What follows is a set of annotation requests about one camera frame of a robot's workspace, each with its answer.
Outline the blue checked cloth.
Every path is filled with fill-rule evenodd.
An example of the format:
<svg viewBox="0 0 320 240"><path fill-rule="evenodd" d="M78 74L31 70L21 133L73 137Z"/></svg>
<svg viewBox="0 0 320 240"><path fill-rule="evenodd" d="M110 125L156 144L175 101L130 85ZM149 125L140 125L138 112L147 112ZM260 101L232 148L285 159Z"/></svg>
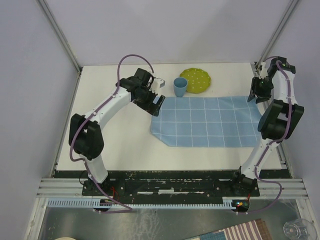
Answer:
<svg viewBox="0 0 320 240"><path fill-rule="evenodd" d="M150 133L169 147L253 148L261 116L246 96L168 97Z"/></svg>

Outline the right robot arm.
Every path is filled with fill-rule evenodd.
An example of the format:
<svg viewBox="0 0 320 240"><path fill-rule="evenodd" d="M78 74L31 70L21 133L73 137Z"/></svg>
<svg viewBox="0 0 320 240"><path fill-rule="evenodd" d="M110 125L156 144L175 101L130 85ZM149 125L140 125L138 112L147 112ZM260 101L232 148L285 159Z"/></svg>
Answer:
<svg viewBox="0 0 320 240"><path fill-rule="evenodd" d="M255 100L257 104L270 101L270 104L258 123L260 140L229 183L231 193L236 196L258 188L262 166L271 152L292 135L305 111L295 98L294 65L285 57L274 56L268 68L262 62L258 69L259 76L252 78L247 100Z"/></svg>

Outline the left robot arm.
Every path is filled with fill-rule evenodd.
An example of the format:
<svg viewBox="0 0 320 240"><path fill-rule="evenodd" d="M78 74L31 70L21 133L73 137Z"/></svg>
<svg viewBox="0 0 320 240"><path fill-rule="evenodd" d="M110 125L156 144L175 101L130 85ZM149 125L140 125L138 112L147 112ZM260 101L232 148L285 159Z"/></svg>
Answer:
<svg viewBox="0 0 320 240"><path fill-rule="evenodd" d="M68 144L69 153L79 155L99 195L106 195L111 183L106 180L108 171L102 159L104 139L102 130L114 115L129 103L157 117L165 100L155 87L163 87L165 81L145 69L138 68L133 76L117 81L112 92L86 114L74 114L70 119Z"/></svg>

